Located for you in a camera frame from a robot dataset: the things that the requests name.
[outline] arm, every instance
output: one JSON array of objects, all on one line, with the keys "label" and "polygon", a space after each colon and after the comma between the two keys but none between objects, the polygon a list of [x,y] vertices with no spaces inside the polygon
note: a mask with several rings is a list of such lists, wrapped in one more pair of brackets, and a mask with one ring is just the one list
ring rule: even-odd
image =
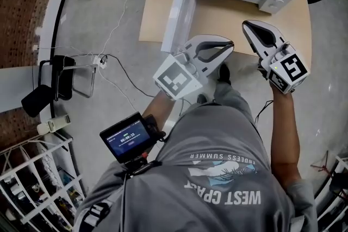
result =
[{"label": "arm", "polygon": [[160,91],[145,109],[142,116],[146,117],[152,114],[156,119],[158,129],[162,130],[169,114],[172,112],[174,104],[175,101],[172,101],[163,91]]},{"label": "arm", "polygon": [[273,85],[271,87],[274,96],[271,169],[280,185],[286,190],[292,182],[301,179],[297,168],[300,142],[291,93],[284,95]]}]

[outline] power strip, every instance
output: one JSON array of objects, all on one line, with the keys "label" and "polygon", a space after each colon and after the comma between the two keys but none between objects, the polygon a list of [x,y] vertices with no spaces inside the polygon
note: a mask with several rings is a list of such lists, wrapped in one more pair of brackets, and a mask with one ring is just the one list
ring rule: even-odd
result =
[{"label": "power strip", "polygon": [[93,64],[98,65],[100,68],[105,69],[107,67],[107,62],[104,61],[104,63],[101,63],[102,60],[101,57],[98,58],[98,56],[94,56]]}]

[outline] table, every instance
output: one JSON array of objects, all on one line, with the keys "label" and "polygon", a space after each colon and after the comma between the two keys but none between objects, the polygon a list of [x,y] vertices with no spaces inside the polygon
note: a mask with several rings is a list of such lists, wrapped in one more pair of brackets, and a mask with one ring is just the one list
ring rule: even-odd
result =
[{"label": "table", "polygon": [[[140,28],[140,41],[162,42],[172,0],[146,0]],[[292,0],[271,15],[254,3],[240,0],[197,0],[190,37],[215,34],[234,42],[234,51],[256,55],[248,44],[241,24],[260,20],[277,27],[287,41],[301,52],[308,67],[312,62],[312,31],[307,0]]]}]

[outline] black cable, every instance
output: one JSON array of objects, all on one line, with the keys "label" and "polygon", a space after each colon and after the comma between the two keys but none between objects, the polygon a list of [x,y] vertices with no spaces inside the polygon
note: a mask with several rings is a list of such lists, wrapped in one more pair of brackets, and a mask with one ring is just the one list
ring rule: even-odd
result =
[{"label": "black cable", "polygon": [[264,107],[262,108],[262,110],[259,112],[259,114],[256,116],[255,118],[255,125],[257,125],[257,123],[259,122],[259,117],[261,115],[261,113],[267,108],[267,106],[269,106],[271,103],[273,103],[273,100],[267,101],[264,105]]},{"label": "black cable", "polygon": [[[87,56],[87,55],[98,55],[98,54],[95,54],[95,53],[82,54],[82,55],[77,54],[77,55],[70,56],[70,58],[77,57],[77,56]],[[143,94],[144,94],[145,96],[147,96],[147,97],[150,97],[150,98],[154,98],[154,97],[155,97],[155,96],[153,96],[153,95],[146,94],[142,89],[138,88],[138,87],[132,82],[131,78],[129,77],[129,75],[128,75],[127,71],[126,71],[126,69],[124,68],[124,66],[122,65],[122,63],[120,62],[120,60],[119,60],[116,56],[107,53],[107,54],[104,54],[103,57],[101,57],[101,60],[103,60],[104,57],[108,57],[108,56],[111,56],[111,57],[115,58],[115,59],[119,62],[120,66],[122,67],[123,71],[125,72],[125,74],[126,74],[127,78],[129,79],[130,83],[132,83],[133,86],[134,86],[137,90],[139,90],[141,93],[143,93]],[[182,99],[182,100],[183,100],[183,102],[185,101],[185,102],[187,102],[189,105],[192,105],[188,100],[186,100],[186,99]]]},{"label": "black cable", "polygon": [[116,56],[114,56],[114,55],[112,55],[112,54],[105,54],[105,56],[107,56],[107,55],[108,55],[108,56],[111,56],[111,57],[113,57],[113,58],[115,58],[115,59],[119,62],[120,66],[122,67],[123,71],[125,72],[125,74],[126,74],[127,78],[129,79],[130,83],[132,83],[133,86],[134,86],[136,89],[138,89],[138,90],[139,90],[141,93],[143,93],[145,96],[150,97],[150,98],[154,98],[154,96],[146,94],[142,89],[138,88],[138,87],[132,82],[131,78],[129,77],[129,75],[128,75],[127,71],[126,71],[126,69],[124,68],[124,66],[121,64],[120,60],[119,60]]},{"label": "black cable", "polygon": [[179,113],[179,116],[181,116],[181,113],[183,112],[183,109],[184,109],[184,99],[181,99],[181,110],[180,110],[180,113]]}]

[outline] gray t-shirt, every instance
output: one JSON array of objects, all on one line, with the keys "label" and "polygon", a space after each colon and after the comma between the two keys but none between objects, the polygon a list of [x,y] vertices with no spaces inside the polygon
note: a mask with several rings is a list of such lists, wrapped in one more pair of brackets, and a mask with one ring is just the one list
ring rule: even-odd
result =
[{"label": "gray t-shirt", "polygon": [[[234,108],[206,105],[185,114],[157,160],[163,165],[127,180],[124,231],[318,230],[310,183],[285,192],[255,127]],[[122,186],[124,170],[110,165],[77,214]],[[94,231],[118,229],[121,207],[120,195]]]}]

